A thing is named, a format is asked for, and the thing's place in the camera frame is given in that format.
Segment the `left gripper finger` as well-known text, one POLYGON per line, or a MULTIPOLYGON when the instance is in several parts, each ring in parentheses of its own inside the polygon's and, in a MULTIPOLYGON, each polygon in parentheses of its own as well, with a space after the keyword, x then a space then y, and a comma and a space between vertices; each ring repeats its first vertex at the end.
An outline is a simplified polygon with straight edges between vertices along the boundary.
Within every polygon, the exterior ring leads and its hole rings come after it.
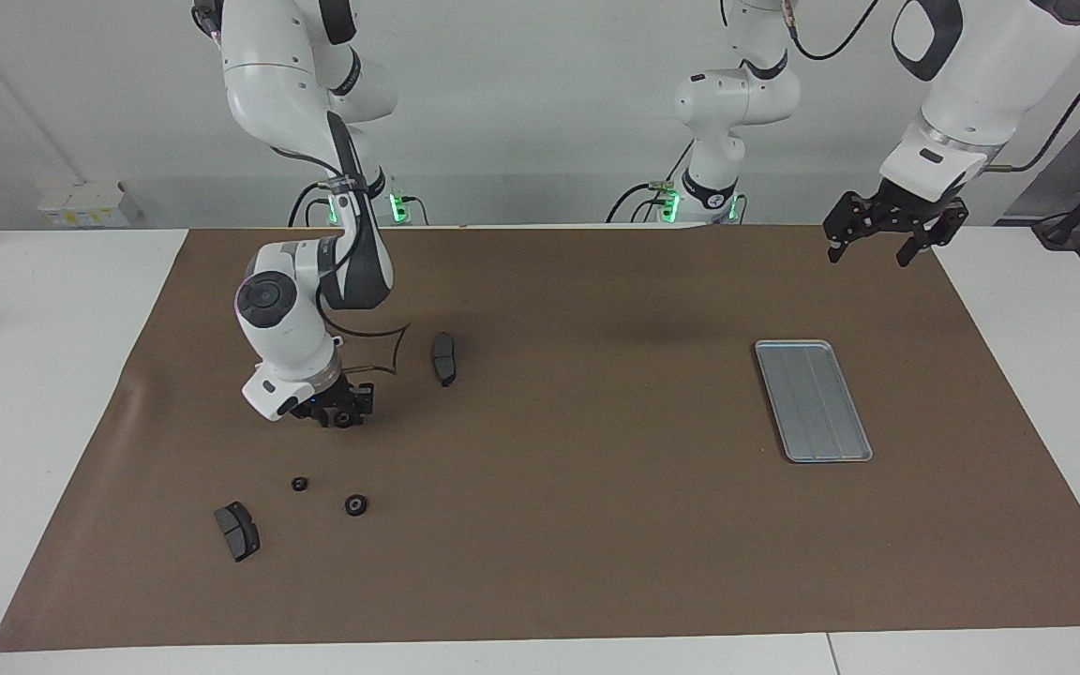
POLYGON ((957 231, 966 225, 968 215, 969 212, 963 198, 955 198, 951 204, 946 210, 941 211, 939 217, 933 222, 930 222, 930 225, 924 225, 924 222, 919 221, 917 218, 913 218, 912 232, 909 232, 912 237, 906 240, 903 247, 896 253, 899 266, 906 268, 924 249, 946 247, 951 243, 957 231))
POLYGON ((829 242, 828 260, 839 264, 849 245, 879 234, 879 219, 882 217, 883 204, 878 198, 865 198, 854 191, 845 192, 822 222, 829 242))

